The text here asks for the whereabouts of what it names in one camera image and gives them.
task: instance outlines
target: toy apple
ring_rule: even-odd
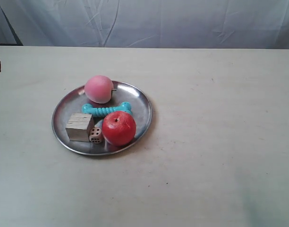
[[[133,117],[124,111],[108,114],[102,122],[102,134],[114,146],[123,146],[135,136],[136,123]]]
[[[85,95],[93,102],[104,104],[110,101],[114,88],[112,80],[106,76],[97,75],[85,84]]]

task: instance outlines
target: plate rim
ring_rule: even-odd
[[[125,84],[125,85],[128,85],[128,86],[131,86],[135,89],[137,89],[138,91],[140,91],[144,96],[145,98],[148,100],[148,103],[149,103],[149,106],[150,106],[150,114],[149,114],[149,122],[148,122],[148,126],[146,127],[146,129],[144,130],[144,132],[138,137],[137,140],[135,140],[133,143],[129,144],[128,146],[124,147],[124,148],[121,148],[119,150],[116,150],[114,152],[109,152],[109,153],[101,153],[101,154],[87,154],[87,153],[84,153],[84,152],[80,152],[78,150],[75,150],[71,147],[69,147],[68,145],[66,145],[56,134],[55,132],[55,127],[54,127],[54,118],[55,118],[55,113],[58,109],[58,107],[60,106],[60,104],[63,102],[63,100],[70,94],[72,93],[73,91],[75,90],[78,90],[82,87],[85,87],[85,85],[82,85],[82,86],[79,86],[73,90],[71,90],[69,93],[67,93],[60,101],[59,103],[56,105],[56,107],[54,108],[54,111],[53,111],[53,114],[52,114],[52,120],[51,120],[51,126],[52,126],[52,131],[53,131],[53,134],[54,136],[56,137],[56,139],[65,147],[67,148],[68,150],[74,152],[74,153],[78,153],[80,155],[84,155],[84,156],[108,156],[108,155],[113,155],[113,154],[116,154],[116,153],[119,153],[119,152],[122,152],[124,150],[127,150],[129,149],[130,147],[132,147],[133,145],[135,145],[137,142],[139,142],[139,140],[147,133],[147,131],[149,130],[150,126],[151,126],[151,123],[152,123],[152,119],[153,119],[153,105],[150,101],[150,99],[148,98],[148,96],[142,91],[140,90],[139,88],[137,88],[136,86],[134,85],[131,85],[131,84],[128,84],[126,82],[122,82],[122,81],[118,81],[118,80],[112,80],[112,82],[117,82],[117,83],[121,83],[121,84]]]

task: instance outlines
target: metal tray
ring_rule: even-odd
[[[119,81],[113,81],[116,91],[112,99],[106,104],[97,104],[90,101],[81,86],[67,94],[56,106],[52,116],[52,130],[58,141],[69,150],[82,155],[104,156],[118,153],[134,145],[147,132],[152,121],[152,104],[145,94],[138,88]],[[130,102],[132,115],[136,122],[134,139],[122,147],[113,146],[104,140],[100,144],[90,142],[70,141],[66,132],[66,124],[73,113],[81,113],[82,105],[91,103],[94,107],[118,106],[122,102]],[[103,118],[94,118],[96,126],[101,127]]]

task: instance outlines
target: dice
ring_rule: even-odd
[[[101,143],[103,141],[102,130],[94,127],[90,131],[89,140],[91,143]]]

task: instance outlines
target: pink peach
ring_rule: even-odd
[[[95,103],[104,104],[111,100],[113,88],[112,80],[106,76],[97,75],[85,84],[85,95]]]

